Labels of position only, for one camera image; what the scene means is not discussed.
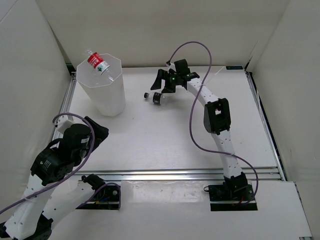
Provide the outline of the small black label bottle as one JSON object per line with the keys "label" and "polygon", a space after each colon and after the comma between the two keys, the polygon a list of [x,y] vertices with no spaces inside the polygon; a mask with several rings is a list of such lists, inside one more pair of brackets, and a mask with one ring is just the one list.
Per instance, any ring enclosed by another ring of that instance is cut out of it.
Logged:
{"label": "small black label bottle", "polygon": [[167,102],[165,95],[160,92],[145,92],[143,98],[146,102],[156,106],[164,106]]}

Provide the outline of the red label plastic bottle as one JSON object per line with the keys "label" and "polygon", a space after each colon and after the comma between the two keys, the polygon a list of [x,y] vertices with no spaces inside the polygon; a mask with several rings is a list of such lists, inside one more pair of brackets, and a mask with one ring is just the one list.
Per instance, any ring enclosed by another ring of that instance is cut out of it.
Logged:
{"label": "red label plastic bottle", "polygon": [[85,74],[94,87],[112,84],[119,74],[99,53],[90,48],[85,51]]}

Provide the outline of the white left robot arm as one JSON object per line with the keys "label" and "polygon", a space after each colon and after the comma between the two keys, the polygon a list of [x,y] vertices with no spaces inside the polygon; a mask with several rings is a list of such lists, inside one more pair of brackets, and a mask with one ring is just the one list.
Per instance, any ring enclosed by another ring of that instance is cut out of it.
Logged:
{"label": "white left robot arm", "polygon": [[55,189],[73,176],[91,153],[109,136],[109,129],[88,116],[82,123],[74,114],[60,114],[53,123],[61,138],[52,140],[35,158],[27,186],[20,200],[1,210],[14,208],[11,217],[0,224],[1,238],[11,240],[47,240],[54,227],[68,214],[91,199],[105,194],[105,182],[95,174],[82,176],[79,185],[57,199]]}

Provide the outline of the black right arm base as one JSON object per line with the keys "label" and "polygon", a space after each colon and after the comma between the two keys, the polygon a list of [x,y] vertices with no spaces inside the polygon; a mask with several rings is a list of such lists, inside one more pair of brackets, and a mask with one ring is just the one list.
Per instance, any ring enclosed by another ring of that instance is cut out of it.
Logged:
{"label": "black right arm base", "polygon": [[207,185],[203,188],[209,195],[211,212],[257,211],[258,206],[251,184],[240,191],[231,193],[227,184]]}

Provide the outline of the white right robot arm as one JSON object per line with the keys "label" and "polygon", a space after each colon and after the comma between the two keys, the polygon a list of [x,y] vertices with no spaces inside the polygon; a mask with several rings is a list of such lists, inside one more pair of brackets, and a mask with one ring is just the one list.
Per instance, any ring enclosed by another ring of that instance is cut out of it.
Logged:
{"label": "white right robot arm", "polygon": [[203,125],[212,136],[223,166],[221,190],[216,194],[225,200],[244,199],[248,189],[248,180],[239,165],[238,158],[231,141],[231,115],[229,101],[213,94],[200,80],[196,72],[191,72],[185,59],[171,63],[167,70],[159,69],[151,90],[155,92],[153,103],[161,104],[164,94],[173,94],[176,87],[182,86],[195,96],[195,101],[203,106]]}

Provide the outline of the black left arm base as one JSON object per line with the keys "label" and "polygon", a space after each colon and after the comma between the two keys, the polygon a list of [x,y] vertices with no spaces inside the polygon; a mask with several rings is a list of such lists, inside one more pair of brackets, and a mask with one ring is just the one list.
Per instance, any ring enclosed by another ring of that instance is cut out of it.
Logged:
{"label": "black left arm base", "polygon": [[108,182],[102,189],[78,206],[77,210],[109,210],[118,211],[121,208],[121,186]]}

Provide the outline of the white translucent plastic bin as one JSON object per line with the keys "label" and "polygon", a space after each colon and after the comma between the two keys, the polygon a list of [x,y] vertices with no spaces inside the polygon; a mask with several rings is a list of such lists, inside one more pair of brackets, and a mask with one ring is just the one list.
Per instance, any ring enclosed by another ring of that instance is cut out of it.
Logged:
{"label": "white translucent plastic bin", "polygon": [[76,67],[76,80],[102,115],[114,117],[126,106],[122,62],[108,53],[100,55],[118,72],[118,78],[110,85],[92,86],[84,72],[84,60]]}

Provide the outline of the aluminium right rail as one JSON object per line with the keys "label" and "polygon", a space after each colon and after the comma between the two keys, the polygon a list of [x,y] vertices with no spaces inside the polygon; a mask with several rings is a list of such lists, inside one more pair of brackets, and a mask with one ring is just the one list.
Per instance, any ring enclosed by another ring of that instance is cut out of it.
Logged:
{"label": "aluminium right rail", "polygon": [[263,102],[261,100],[258,88],[257,88],[255,80],[253,78],[253,73],[249,72],[249,71],[245,71],[245,74],[246,74],[250,89],[252,91],[253,98],[254,98],[254,100],[256,102],[256,106],[258,108],[258,112],[259,112],[263,127],[265,129],[265,133],[266,133],[267,138],[269,140],[269,143],[271,145],[271,148],[272,148],[272,151],[273,151],[273,155],[275,157],[275,161],[276,161],[276,164],[277,164],[277,168],[279,170],[280,178],[281,178],[282,181],[287,181],[288,179],[287,179],[286,172],[284,170],[284,166],[283,166],[283,162],[282,162],[282,159],[281,159],[281,155],[280,155],[277,143],[275,141],[275,137],[274,137],[274,134],[272,132],[272,129],[271,129],[271,126],[270,126],[270,122],[268,120],[265,108],[263,106]]}

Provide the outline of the aluminium front rail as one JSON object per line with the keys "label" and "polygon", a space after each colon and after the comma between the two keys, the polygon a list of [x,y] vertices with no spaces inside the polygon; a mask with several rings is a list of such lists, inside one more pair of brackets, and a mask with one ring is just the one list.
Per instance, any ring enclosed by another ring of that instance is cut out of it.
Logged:
{"label": "aluminium front rail", "polygon": [[[285,181],[284,174],[277,167],[256,169],[258,179],[262,181]],[[243,172],[249,181],[256,179],[252,169],[245,168]],[[75,176],[95,174],[106,181],[223,181],[223,170],[208,169],[167,169],[167,170],[102,170],[78,171]]]}

